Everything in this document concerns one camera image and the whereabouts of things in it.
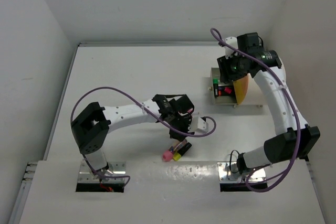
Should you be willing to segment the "pink black highlighter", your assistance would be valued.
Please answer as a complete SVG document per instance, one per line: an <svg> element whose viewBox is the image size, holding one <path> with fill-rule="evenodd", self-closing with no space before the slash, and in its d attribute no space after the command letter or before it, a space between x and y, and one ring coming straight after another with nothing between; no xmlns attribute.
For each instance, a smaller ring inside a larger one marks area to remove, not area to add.
<svg viewBox="0 0 336 224"><path fill-rule="evenodd" d="M230 87L221 87L219 88L219 91L221 92L221 94L226 95L230 95L232 93L232 89Z"/></svg>

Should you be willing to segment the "green drawer with gold knob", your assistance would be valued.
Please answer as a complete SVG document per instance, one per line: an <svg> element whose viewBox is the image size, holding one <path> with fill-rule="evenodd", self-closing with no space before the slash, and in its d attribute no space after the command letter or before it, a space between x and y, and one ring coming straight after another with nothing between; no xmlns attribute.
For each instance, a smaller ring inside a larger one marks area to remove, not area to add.
<svg viewBox="0 0 336 224"><path fill-rule="evenodd" d="M236 102L233 82L230 82L228 84L220 82L219 80L220 72L218 68L211 68L210 78L211 78L211 81L212 79L218 79L218 93L219 93L218 97L214 96L213 83L212 83L212 86L210 87L210 90L213 92L212 99L215 105L233 105L233 106L238 105ZM230 95L221 94L219 91L219 88L221 87L230 87L232 89L232 93Z"/></svg>

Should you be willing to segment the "yellow black highlighter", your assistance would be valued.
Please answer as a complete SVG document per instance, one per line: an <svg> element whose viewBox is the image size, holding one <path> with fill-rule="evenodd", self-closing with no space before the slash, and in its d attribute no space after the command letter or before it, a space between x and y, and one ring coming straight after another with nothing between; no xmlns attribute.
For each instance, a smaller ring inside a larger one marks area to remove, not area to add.
<svg viewBox="0 0 336 224"><path fill-rule="evenodd" d="M181 149L174 153L173 160L178 161L191 147L191 143L185 144Z"/></svg>

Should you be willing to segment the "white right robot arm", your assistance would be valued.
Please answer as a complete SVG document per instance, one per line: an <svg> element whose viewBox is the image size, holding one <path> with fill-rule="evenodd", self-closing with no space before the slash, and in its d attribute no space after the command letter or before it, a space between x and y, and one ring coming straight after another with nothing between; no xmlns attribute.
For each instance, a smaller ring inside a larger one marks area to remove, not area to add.
<svg viewBox="0 0 336 224"><path fill-rule="evenodd" d="M237 171L289 161L293 156L306 158L320 137L317 126L310 126L299 112L286 84L286 72L274 50L263 47L257 33L220 39L225 55L217 59L220 81L228 84L250 75L262 91L269 107L275 136L262 147L241 153Z"/></svg>

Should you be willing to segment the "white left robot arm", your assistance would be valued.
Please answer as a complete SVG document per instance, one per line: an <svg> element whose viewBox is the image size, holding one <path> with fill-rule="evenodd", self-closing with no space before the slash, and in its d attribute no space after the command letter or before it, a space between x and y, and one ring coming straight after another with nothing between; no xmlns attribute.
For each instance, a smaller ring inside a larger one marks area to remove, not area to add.
<svg viewBox="0 0 336 224"><path fill-rule="evenodd" d="M142 123L164 122L170 138L183 141L191 132L194 104L187 95L157 94L139 105L101 106L92 102L71 120L71 130L80 153L97 173L109 165L102 151L107 135L115 130Z"/></svg>

